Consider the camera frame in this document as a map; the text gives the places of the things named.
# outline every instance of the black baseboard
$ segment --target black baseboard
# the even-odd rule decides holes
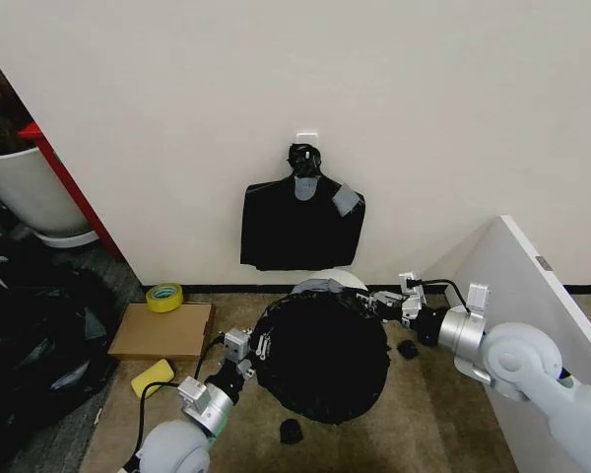
[[[145,292],[153,286],[143,286]],[[182,285],[184,294],[288,294],[294,288],[293,284],[191,284]],[[389,291],[398,293],[400,288],[394,284],[372,284],[368,288],[373,291]],[[444,294],[446,286],[425,286],[425,294]]]
[[[398,293],[399,286],[395,284],[367,285],[373,292],[389,291]],[[146,292],[153,286],[143,286]],[[182,285],[186,294],[288,294],[294,288],[293,284],[191,284]],[[564,288],[570,294],[591,294],[591,285],[566,284]],[[446,285],[424,286],[425,294],[444,294]]]
[[[591,285],[565,284],[564,288],[570,294],[591,294]]]

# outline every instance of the white wall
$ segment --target white wall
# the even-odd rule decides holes
[[[297,280],[240,214],[312,128],[366,282],[509,213],[591,284],[591,1],[2,0],[0,65],[143,283]]]

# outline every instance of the black cable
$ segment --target black cable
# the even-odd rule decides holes
[[[134,448],[134,452],[131,454],[133,457],[140,447],[142,446],[142,435],[143,431],[145,430],[145,400],[147,399],[147,391],[150,387],[153,386],[169,386],[169,387],[177,387],[179,385],[178,382],[169,382],[169,381],[154,381],[150,382],[145,386],[142,390],[142,395],[140,396],[140,421],[138,423],[138,440],[136,440],[136,448]]]
[[[460,293],[460,290],[457,287],[457,284],[455,284],[450,279],[428,279],[426,281],[423,281],[421,279],[416,279],[416,280],[410,279],[410,280],[407,281],[407,287],[408,287],[408,289],[415,288],[416,286],[428,286],[428,285],[431,285],[431,284],[448,284],[449,286],[452,286],[453,287],[453,290],[455,291],[455,294],[458,297],[458,299],[460,300],[460,302],[462,303],[462,305],[464,306],[464,308],[466,308],[466,310],[468,311],[469,308],[466,307],[466,301],[462,297],[462,293]]]
[[[208,346],[204,350],[204,353],[202,353],[201,357],[199,357],[199,362],[197,362],[197,368],[195,369],[195,376],[194,376],[195,379],[199,380],[199,370],[201,369],[201,366],[204,363],[204,360],[206,360],[206,356],[208,355],[208,352],[210,351],[210,349],[219,343],[224,343],[225,338],[226,338],[226,336],[223,333],[220,333],[212,342],[210,342],[208,344]]]

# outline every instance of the yellow tape roll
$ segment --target yellow tape roll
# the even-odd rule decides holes
[[[171,312],[183,302],[181,286],[158,284],[147,293],[147,307],[151,312]]]

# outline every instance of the yellow sponge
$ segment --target yellow sponge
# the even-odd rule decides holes
[[[142,396],[142,391],[147,387],[147,384],[154,381],[171,381],[175,374],[168,362],[162,358],[152,367],[144,370],[131,380],[131,387],[138,397]],[[151,396],[154,392],[160,389],[160,386],[151,386],[147,390],[147,396]]]

